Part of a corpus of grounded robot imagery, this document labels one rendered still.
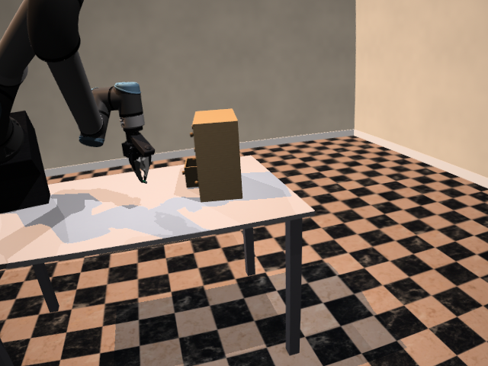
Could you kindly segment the light wooden chest of drawers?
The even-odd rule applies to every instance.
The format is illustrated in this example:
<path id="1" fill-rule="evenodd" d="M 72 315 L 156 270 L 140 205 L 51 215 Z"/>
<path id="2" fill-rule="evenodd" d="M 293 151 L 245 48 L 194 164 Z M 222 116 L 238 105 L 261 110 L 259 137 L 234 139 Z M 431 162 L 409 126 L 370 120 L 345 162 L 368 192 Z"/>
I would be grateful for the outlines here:
<path id="1" fill-rule="evenodd" d="M 192 126 L 201 202 L 242 199 L 239 129 L 233 109 L 195 111 Z"/>

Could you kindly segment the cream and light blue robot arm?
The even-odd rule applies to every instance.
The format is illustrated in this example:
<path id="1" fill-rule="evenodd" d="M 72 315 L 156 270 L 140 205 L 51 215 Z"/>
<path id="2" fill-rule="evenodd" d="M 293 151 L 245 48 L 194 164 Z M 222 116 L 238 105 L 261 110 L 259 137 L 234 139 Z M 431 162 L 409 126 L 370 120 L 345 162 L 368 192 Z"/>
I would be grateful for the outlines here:
<path id="1" fill-rule="evenodd" d="M 47 62 L 80 130 L 79 142 L 103 146 L 111 111 L 119 111 L 122 128 L 145 124 L 138 83 L 113 87 L 89 85 L 78 52 L 79 12 L 84 0 L 23 0 L 0 41 L 0 162 L 24 144 L 21 125 L 9 117 L 28 64 L 36 56 Z M 32 49 L 33 48 L 33 49 Z M 100 113 L 99 113 L 100 112 Z M 13 122 L 14 121 L 14 122 Z"/>

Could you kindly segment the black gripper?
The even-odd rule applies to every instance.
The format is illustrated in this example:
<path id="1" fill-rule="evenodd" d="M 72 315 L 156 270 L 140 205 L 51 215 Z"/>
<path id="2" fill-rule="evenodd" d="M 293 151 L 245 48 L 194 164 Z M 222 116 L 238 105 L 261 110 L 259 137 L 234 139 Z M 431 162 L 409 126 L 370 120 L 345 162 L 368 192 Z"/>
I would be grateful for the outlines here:
<path id="1" fill-rule="evenodd" d="M 140 182 L 143 183 L 143 180 L 146 181 L 147 179 L 152 157 L 147 156 L 144 158 L 144 156 L 140 153 L 140 151 L 129 140 L 130 134 L 139 133 L 139 131 L 143 129 L 143 126 L 138 128 L 133 128 L 133 129 L 125 129 L 125 128 L 123 129 L 124 132 L 126 133 L 126 138 L 127 138 L 127 141 L 125 141 L 125 143 L 122 143 L 123 154 L 124 156 L 129 158 L 129 162 L 131 164 L 132 170 L 135 172 Z M 139 157 L 140 157 L 140 162 L 137 161 Z M 141 175 L 142 172 L 140 171 L 140 169 L 144 172 L 143 177 Z"/>

